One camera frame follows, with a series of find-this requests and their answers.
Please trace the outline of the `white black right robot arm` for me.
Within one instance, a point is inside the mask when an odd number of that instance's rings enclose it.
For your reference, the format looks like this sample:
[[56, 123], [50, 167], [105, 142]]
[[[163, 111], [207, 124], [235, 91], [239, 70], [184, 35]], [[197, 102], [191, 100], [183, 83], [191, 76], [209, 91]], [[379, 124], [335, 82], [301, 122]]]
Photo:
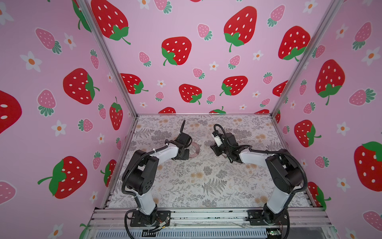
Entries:
[[254, 164], [267, 169], [275, 185], [271, 197], [263, 207], [261, 219], [268, 225], [287, 213], [294, 195], [308, 187], [306, 173], [300, 163], [286, 150], [255, 150], [250, 145], [239, 145], [231, 133], [214, 131], [216, 156], [226, 155], [231, 163]]

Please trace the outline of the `clear acrylic keyring holder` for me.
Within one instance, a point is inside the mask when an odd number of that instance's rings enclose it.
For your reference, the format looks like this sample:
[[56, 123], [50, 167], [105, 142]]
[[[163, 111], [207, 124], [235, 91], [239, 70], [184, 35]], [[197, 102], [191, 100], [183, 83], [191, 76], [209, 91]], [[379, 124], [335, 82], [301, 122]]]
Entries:
[[192, 142], [188, 149], [190, 150], [189, 158], [196, 158], [201, 152], [201, 148], [196, 142]]

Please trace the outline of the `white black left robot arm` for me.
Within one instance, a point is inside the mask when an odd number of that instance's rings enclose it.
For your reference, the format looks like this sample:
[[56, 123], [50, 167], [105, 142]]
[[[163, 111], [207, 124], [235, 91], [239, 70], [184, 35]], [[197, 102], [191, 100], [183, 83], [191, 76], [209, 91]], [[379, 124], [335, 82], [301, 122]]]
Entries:
[[151, 192], [158, 166], [167, 160], [190, 158], [192, 137], [183, 132], [185, 123], [184, 120], [178, 137], [175, 140], [165, 140], [163, 147], [149, 152], [135, 151], [122, 175], [121, 192], [134, 198], [137, 204], [135, 218], [144, 225], [151, 226], [158, 218], [158, 206]]

